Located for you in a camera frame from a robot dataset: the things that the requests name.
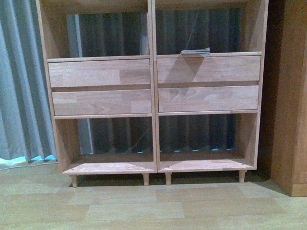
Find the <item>gray curtain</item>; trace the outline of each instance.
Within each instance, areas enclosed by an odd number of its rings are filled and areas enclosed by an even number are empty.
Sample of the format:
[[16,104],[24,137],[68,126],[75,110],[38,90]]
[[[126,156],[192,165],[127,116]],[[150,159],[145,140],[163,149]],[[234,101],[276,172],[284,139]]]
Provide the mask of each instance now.
[[56,156],[35,0],[0,0],[0,158]]

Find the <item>floor board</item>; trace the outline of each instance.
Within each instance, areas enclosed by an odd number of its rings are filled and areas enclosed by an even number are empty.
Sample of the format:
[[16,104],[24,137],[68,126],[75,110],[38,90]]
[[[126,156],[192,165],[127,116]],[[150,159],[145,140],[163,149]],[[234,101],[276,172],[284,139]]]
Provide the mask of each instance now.
[[257,172],[244,184],[237,172],[174,173],[171,186],[162,173],[148,187],[138,174],[79,181],[72,188],[57,165],[0,171],[0,229],[307,229],[307,198],[287,196]]

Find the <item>shelf leg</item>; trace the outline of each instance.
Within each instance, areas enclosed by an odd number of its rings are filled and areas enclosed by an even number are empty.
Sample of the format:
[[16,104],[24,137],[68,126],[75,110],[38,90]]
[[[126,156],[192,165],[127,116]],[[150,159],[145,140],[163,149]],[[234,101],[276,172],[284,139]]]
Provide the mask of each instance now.
[[172,173],[171,172],[166,172],[165,173],[165,179],[166,179],[166,185],[171,185]]
[[244,180],[245,180],[245,173],[247,172],[247,170],[240,170],[239,171],[239,182],[241,184],[244,183]]
[[144,186],[149,185],[149,173],[143,173]]
[[78,176],[77,175],[70,175],[70,177],[71,177],[72,187],[73,188],[78,187]]

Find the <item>wooden drawer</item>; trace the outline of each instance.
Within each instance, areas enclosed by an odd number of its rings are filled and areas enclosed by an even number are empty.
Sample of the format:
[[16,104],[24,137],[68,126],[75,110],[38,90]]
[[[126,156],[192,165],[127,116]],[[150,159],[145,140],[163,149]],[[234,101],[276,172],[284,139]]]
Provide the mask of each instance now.
[[150,84],[149,60],[49,63],[51,87]]
[[258,90],[258,86],[159,89],[159,112],[257,109]]
[[158,83],[258,81],[260,56],[158,59]]
[[53,92],[55,115],[151,113],[150,90]]

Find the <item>cable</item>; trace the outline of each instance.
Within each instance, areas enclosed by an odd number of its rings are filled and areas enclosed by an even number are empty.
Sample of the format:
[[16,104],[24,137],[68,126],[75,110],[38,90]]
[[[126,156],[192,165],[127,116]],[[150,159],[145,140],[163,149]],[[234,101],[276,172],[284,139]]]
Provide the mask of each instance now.
[[136,142],[136,144],[131,148],[131,150],[133,150],[137,145],[138,143],[141,141],[141,139],[145,136],[146,133],[148,133],[149,129],[143,133],[143,135],[138,139],[138,141]]
[[0,169],[0,171],[3,171],[3,170],[8,170],[8,169],[17,169],[17,168],[35,167],[35,166],[40,166],[40,165],[50,165],[50,164],[57,164],[57,162],[54,162],[54,163],[48,163],[48,164],[34,164],[34,165],[14,166],[14,167],[10,167],[10,168]]
[[195,17],[195,21],[194,21],[194,24],[193,24],[193,27],[192,27],[192,30],[191,30],[191,33],[190,33],[190,38],[189,38],[189,40],[188,40],[188,43],[187,43],[187,46],[186,46],[185,50],[188,49],[188,46],[189,46],[189,44],[190,44],[190,41],[191,41],[191,38],[192,38],[192,34],[193,34],[194,28],[195,28],[195,26],[196,26],[196,21],[197,21],[197,18],[198,18],[198,13],[199,13],[199,10],[197,10],[196,17]]

